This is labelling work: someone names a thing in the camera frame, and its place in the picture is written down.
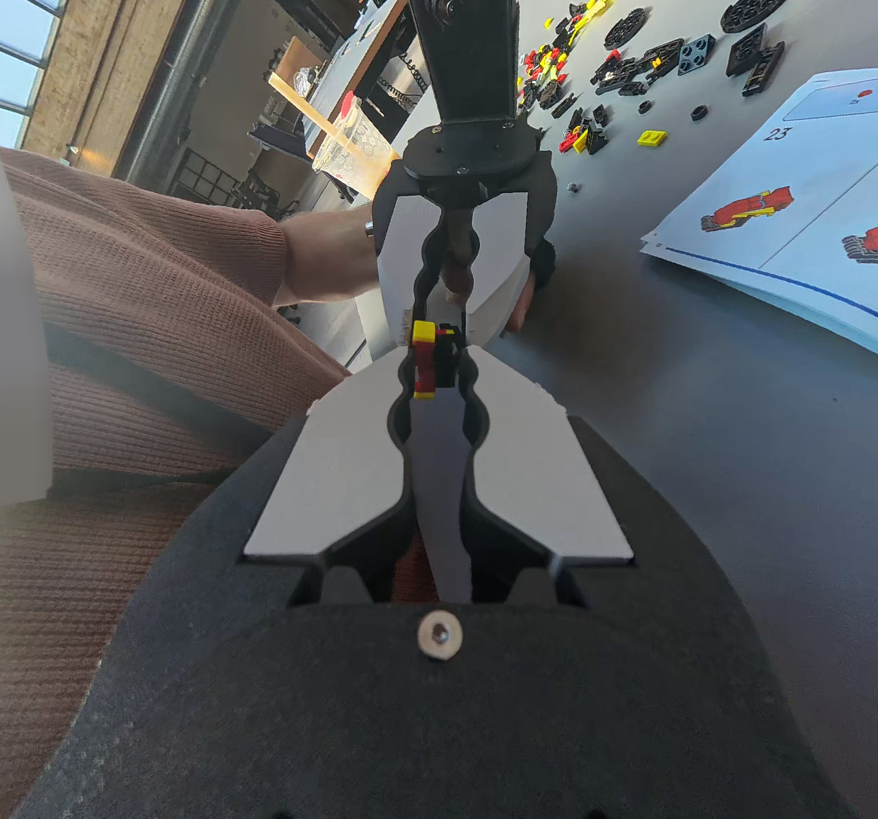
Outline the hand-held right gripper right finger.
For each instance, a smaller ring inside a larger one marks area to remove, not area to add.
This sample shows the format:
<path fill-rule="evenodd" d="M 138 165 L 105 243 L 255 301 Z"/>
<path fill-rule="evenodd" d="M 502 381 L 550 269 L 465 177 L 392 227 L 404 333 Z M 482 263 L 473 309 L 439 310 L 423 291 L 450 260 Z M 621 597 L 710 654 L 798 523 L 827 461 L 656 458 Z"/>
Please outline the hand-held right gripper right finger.
<path fill-rule="evenodd" d="M 542 386 L 481 347 L 463 360 L 471 465 L 467 538 L 508 535 L 547 564 L 626 564 L 633 550 L 573 430 Z"/>

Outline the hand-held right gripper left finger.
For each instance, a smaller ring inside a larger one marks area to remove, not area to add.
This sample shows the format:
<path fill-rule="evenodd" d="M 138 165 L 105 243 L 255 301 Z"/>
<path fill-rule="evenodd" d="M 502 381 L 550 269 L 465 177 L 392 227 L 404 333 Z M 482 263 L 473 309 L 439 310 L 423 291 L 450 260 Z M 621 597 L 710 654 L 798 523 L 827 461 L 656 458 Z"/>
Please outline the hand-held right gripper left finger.
<path fill-rule="evenodd" d="M 396 348 L 313 404 L 243 549 L 249 560 L 392 564 L 411 542 L 413 497 L 389 423 L 405 387 Z"/>

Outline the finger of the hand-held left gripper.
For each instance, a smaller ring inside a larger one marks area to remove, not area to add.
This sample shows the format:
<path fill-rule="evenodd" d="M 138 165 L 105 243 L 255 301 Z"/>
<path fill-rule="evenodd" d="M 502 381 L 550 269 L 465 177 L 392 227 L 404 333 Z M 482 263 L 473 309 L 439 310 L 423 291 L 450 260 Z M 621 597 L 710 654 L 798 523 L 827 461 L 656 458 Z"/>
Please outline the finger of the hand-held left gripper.
<path fill-rule="evenodd" d="M 428 306 L 438 280 L 425 249 L 443 219 L 440 207 L 420 195 L 399 196 L 393 207 L 376 206 L 379 288 L 386 330 L 376 345 L 386 354 L 411 340 L 416 320 L 437 320 Z"/>
<path fill-rule="evenodd" d="M 528 200 L 524 192 L 504 193 L 473 211 L 477 252 L 466 300 L 468 345 L 489 348 L 504 333 L 519 331 L 530 308 L 534 276 L 525 252 Z"/>

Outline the yellow black red brick assembly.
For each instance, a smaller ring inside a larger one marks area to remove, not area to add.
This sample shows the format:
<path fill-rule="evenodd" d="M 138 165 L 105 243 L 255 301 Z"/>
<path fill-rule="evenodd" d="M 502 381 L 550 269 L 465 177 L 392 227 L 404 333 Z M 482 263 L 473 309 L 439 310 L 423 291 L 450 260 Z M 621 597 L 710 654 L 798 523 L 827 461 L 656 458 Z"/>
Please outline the yellow black red brick assembly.
<path fill-rule="evenodd" d="M 449 323 L 416 320 L 412 326 L 415 400 L 433 399 L 439 389 L 456 386 L 464 336 Z"/>

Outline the person's left forearm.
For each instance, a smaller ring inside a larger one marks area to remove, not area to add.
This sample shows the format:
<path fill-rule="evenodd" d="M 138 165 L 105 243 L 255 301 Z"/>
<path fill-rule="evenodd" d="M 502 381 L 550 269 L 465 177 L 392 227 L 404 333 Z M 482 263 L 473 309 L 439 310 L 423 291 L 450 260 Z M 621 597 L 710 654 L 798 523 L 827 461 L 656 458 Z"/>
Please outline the person's left forearm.
<path fill-rule="evenodd" d="M 181 385 L 274 376 L 302 354 L 273 310 L 277 223 L 2 149 L 44 322 Z"/>

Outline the person's left hand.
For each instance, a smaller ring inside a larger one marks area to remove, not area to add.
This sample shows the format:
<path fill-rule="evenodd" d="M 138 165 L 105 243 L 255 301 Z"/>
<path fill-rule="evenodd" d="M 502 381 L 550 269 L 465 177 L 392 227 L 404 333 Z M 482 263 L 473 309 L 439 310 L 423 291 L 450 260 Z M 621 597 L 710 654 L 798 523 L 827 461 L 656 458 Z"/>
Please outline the person's left hand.
<path fill-rule="evenodd" d="M 370 223 L 371 203 L 282 221 L 286 257 L 273 306 L 333 303 L 376 289 L 379 271 Z"/>

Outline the bubble tea cup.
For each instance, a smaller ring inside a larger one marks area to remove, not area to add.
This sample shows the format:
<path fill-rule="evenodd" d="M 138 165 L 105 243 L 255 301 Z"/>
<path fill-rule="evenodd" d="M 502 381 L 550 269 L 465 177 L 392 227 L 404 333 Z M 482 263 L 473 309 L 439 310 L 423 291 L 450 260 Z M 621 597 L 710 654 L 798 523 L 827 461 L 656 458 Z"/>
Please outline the bubble tea cup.
<path fill-rule="evenodd" d="M 313 169 L 372 201 L 393 162 L 401 158 L 365 114 L 361 100 L 349 91 L 313 160 Z"/>

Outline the black round toy plate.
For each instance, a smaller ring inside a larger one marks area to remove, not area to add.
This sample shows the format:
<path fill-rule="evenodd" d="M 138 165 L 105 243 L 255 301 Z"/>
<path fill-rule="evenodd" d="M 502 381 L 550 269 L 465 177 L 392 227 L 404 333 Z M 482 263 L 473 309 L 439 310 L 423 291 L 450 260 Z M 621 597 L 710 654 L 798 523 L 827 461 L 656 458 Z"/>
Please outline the black round toy plate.
<path fill-rule="evenodd" d="M 731 4 L 720 19 L 725 34 L 746 32 L 764 22 L 786 0 L 737 0 Z"/>
<path fill-rule="evenodd" d="M 604 40 L 605 49 L 608 52 L 613 52 L 631 42 L 631 39 L 640 32 L 647 19 L 648 12 L 646 9 L 633 9 L 609 30 Z"/>

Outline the tan wide straw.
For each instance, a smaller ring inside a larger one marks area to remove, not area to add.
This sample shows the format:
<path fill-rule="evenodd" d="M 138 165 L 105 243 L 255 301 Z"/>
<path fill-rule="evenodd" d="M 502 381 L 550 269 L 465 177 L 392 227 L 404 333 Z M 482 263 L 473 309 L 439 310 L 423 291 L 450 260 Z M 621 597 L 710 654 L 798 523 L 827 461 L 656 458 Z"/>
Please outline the tan wide straw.
<path fill-rule="evenodd" d="M 333 139 L 340 137 L 338 127 L 328 120 L 321 112 L 317 111 L 307 100 L 305 100 L 295 89 L 293 89 L 277 72 L 269 72 L 269 86 L 276 90 L 280 95 L 298 109 L 305 118 L 316 124 L 323 133 Z"/>

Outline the pile of toy bricks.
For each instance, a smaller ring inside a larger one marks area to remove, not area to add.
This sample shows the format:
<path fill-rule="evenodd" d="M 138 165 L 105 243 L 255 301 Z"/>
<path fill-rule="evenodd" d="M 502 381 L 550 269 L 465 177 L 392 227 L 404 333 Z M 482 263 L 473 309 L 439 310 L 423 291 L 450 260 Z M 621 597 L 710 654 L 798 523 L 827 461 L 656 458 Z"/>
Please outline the pile of toy bricks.
<path fill-rule="evenodd" d="M 558 144 L 558 151 L 562 154 L 574 150 L 579 154 L 593 155 L 608 143 L 607 107 L 600 103 L 591 112 L 578 107 L 579 96 L 565 87 L 569 76 L 565 67 L 587 26 L 602 16 L 614 2 L 586 0 L 571 3 L 566 17 L 559 21 L 549 17 L 544 22 L 545 30 L 554 29 L 554 39 L 538 45 L 521 57 L 517 115 L 527 118 L 536 106 L 551 111 L 554 119 L 571 112 L 570 121 Z M 765 90 L 785 50 L 783 42 L 766 45 L 766 20 L 751 30 L 741 32 L 743 36 L 730 46 L 725 74 L 728 78 L 747 76 L 742 88 L 744 98 L 756 96 Z M 624 55 L 623 51 L 630 44 L 613 52 L 608 52 L 604 47 L 608 55 L 589 80 L 596 96 L 617 93 L 620 97 L 643 97 L 657 81 L 671 73 L 679 77 L 692 74 L 708 64 L 717 38 L 711 33 L 691 40 L 678 37 L 654 45 L 638 57 Z"/>

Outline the open blue instruction booklet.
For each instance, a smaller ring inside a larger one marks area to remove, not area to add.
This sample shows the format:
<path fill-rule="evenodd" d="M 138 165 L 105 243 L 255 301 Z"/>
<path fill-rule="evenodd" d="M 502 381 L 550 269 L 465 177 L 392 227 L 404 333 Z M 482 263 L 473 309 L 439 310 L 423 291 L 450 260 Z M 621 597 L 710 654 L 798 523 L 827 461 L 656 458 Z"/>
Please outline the open blue instruction booklet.
<path fill-rule="evenodd" d="M 812 76 L 642 238 L 877 352 L 877 70 Z"/>

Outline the window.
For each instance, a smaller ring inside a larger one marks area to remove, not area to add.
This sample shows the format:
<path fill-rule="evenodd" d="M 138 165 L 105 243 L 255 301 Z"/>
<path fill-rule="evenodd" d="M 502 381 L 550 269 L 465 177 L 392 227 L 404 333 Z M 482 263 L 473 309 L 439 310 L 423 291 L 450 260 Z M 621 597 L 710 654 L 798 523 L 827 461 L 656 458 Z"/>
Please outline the window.
<path fill-rule="evenodd" d="M 24 144 L 70 0 L 1 0 L 1 146 Z"/>

